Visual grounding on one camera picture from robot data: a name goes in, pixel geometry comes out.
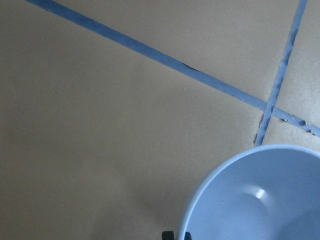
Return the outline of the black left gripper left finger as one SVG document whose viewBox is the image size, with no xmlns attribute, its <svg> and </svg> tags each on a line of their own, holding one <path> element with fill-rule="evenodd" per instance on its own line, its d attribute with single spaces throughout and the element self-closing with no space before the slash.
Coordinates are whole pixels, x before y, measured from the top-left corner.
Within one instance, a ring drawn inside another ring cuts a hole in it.
<svg viewBox="0 0 320 240">
<path fill-rule="evenodd" d="M 161 234 L 162 240 L 174 240 L 174 232 L 173 231 L 163 231 Z"/>
</svg>

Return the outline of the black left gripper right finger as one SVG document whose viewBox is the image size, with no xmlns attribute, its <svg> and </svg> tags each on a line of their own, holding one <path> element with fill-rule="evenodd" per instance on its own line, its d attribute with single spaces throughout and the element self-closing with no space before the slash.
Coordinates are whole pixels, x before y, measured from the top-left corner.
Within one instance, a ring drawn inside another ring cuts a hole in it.
<svg viewBox="0 0 320 240">
<path fill-rule="evenodd" d="M 192 236 L 190 232 L 186 232 L 184 235 L 184 240 L 192 240 Z"/>
</svg>

